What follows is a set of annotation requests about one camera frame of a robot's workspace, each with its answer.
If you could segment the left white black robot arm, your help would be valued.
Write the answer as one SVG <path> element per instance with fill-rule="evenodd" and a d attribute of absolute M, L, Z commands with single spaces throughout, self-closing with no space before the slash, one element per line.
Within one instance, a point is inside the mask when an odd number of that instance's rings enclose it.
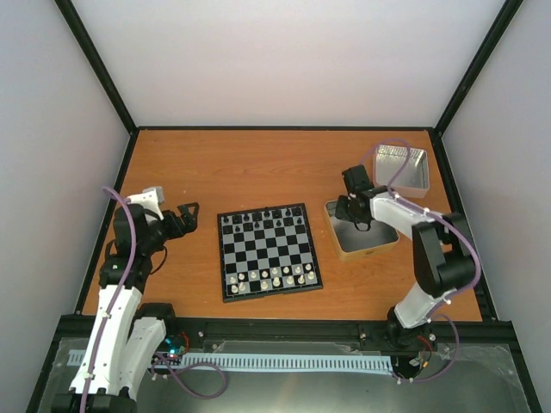
<path fill-rule="evenodd" d="M 65 393 L 55 395 L 52 412 L 134 412 L 145 371 L 160 346 L 179 336 L 172 305 L 145 304 L 154 273 L 152 257 L 167 241 L 197 228 L 198 203 L 161 210 L 150 196 L 132 196 L 115 210 L 115 237 L 100 268 L 98 308 L 86 353 Z"/>

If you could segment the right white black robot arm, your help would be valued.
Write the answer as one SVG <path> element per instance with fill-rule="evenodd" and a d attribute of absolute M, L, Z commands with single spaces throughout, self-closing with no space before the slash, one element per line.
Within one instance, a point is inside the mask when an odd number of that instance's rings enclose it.
<path fill-rule="evenodd" d="M 368 229 L 377 221 L 412 241 L 415 282 L 388 311 L 385 332 L 392 348 L 406 348 L 436 310 L 479 283 L 482 268 L 466 218 L 421 207 L 389 186 L 376 187 L 362 165 L 346 169 L 342 178 L 347 194 L 337 199 L 337 219 Z"/>

